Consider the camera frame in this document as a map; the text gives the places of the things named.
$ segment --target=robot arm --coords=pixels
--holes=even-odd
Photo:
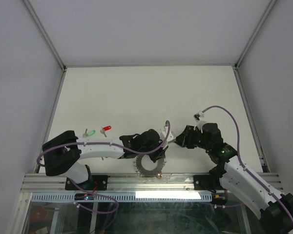
[[[45,172],[47,176],[64,175],[83,186],[92,183],[90,169],[77,160],[94,157],[111,157],[114,159],[134,158],[139,152],[148,154],[153,162],[165,157],[168,143],[174,139],[172,132],[165,126],[158,134],[150,129],[142,134],[120,136],[117,139],[100,139],[89,142],[87,138],[78,138],[74,131],[66,131],[42,146],[44,152]]]
[[[217,164],[209,171],[211,180],[218,180],[223,188],[248,206],[266,233],[287,234],[292,230],[293,224],[289,216],[272,194],[285,205],[292,217],[293,195],[283,195],[242,162],[237,151],[223,142],[216,123],[206,123],[200,120],[200,115],[195,115],[194,118],[197,126],[187,125],[177,136],[175,143],[188,149],[199,147],[206,150],[211,160]]]
[[[283,195],[243,163],[238,157],[238,152],[223,141],[216,123],[205,123],[199,115],[194,117],[197,126],[187,125],[178,137],[174,137],[173,133],[165,127],[160,134],[150,129],[142,134],[121,136],[113,140],[87,142],[88,139],[77,138],[74,131],[66,131],[42,147],[46,152],[43,154],[46,175],[64,175],[81,187],[87,186],[92,183],[91,172],[88,166],[79,164],[78,159],[134,158],[139,152],[152,151],[148,155],[153,162],[156,162],[165,157],[168,144],[175,140],[175,143],[181,147],[188,149],[199,147],[206,150],[216,164],[209,171],[210,177],[219,181],[224,189],[228,189],[246,204],[259,218],[266,233],[286,234],[292,230],[292,222],[278,202],[281,201],[293,217],[293,195],[290,193]],[[168,140],[163,144],[166,135]]]

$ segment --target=metal gear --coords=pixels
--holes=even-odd
[[[156,161],[157,166],[153,170],[149,171],[142,166],[142,158],[144,155],[138,155],[134,161],[135,171],[140,174],[140,177],[162,177],[162,169],[165,166],[164,158]]]

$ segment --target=gray wall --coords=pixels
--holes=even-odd
[[[31,172],[60,78],[20,0],[0,0],[0,233]]]
[[[293,193],[293,0],[280,0],[240,69],[272,171]]]
[[[31,0],[65,65],[234,64],[269,0]]]

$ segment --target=white connector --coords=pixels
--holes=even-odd
[[[164,126],[164,130],[160,132],[160,139],[161,140],[165,139],[165,137],[167,135],[167,132],[168,132],[168,127]],[[175,141],[176,141],[176,136],[172,132],[172,130],[170,130],[170,133],[169,133],[168,138],[167,138],[167,142],[165,142],[165,144],[163,145],[163,149],[165,149],[168,146],[168,144],[170,144],[172,142],[175,142]]]
[[[195,116],[199,116],[201,118],[204,118],[204,113],[202,111],[199,111],[198,113],[195,114]]]

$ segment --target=black bracket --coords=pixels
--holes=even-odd
[[[194,175],[193,185],[194,190],[208,190],[211,192],[224,190],[224,188],[220,186],[219,179],[211,175]]]
[[[106,191],[107,184],[108,184],[108,175],[91,175],[92,176],[92,183],[88,184],[87,186],[83,187],[85,190],[92,191],[97,186],[97,191]],[[73,185],[70,180],[67,178],[65,183],[65,190],[72,191],[72,190],[79,190]]]

